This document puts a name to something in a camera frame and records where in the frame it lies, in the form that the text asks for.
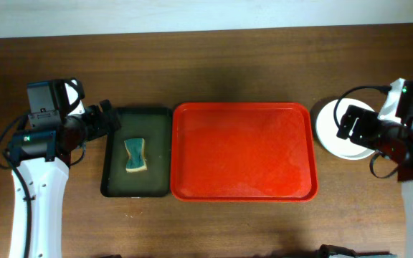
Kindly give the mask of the white plate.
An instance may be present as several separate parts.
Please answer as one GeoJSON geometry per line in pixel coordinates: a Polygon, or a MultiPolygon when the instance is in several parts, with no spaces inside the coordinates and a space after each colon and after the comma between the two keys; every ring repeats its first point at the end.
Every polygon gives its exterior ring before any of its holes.
{"type": "Polygon", "coordinates": [[[342,159],[356,161],[369,157],[374,153],[373,150],[336,136],[338,127],[333,118],[336,103],[337,99],[326,103],[315,114],[315,132],[319,142],[331,154],[342,159]]]}

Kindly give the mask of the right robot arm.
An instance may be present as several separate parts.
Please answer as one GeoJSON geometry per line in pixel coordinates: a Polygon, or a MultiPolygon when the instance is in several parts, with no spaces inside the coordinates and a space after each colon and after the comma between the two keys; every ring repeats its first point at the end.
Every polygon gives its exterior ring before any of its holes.
{"type": "Polygon", "coordinates": [[[373,176],[397,176],[406,218],[405,256],[413,257],[413,132],[394,121],[378,119],[374,111],[349,105],[337,137],[376,151],[369,162],[373,176]]]}

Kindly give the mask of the green and yellow sponge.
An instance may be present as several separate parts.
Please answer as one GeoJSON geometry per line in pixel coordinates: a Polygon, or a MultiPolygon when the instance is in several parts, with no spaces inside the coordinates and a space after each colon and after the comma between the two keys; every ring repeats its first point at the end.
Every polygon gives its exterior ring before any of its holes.
{"type": "Polygon", "coordinates": [[[148,169],[145,147],[146,142],[143,138],[130,138],[124,141],[125,149],[128,154],[128,161],[125,169],[128,173],[146,171],[148,169]]]}

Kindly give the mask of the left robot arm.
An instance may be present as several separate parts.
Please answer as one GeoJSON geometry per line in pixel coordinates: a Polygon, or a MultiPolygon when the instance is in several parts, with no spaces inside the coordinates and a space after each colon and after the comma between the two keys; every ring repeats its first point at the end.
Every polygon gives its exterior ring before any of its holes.
{"type": "Polygon", "coordinates": [[[61,257],[62,203],[71,152],[120,128],[109,100],[78,113],[66,109],[28,115],[32,129],[18,130],[3,156],[14,182],[10,257],[61,257]]]}

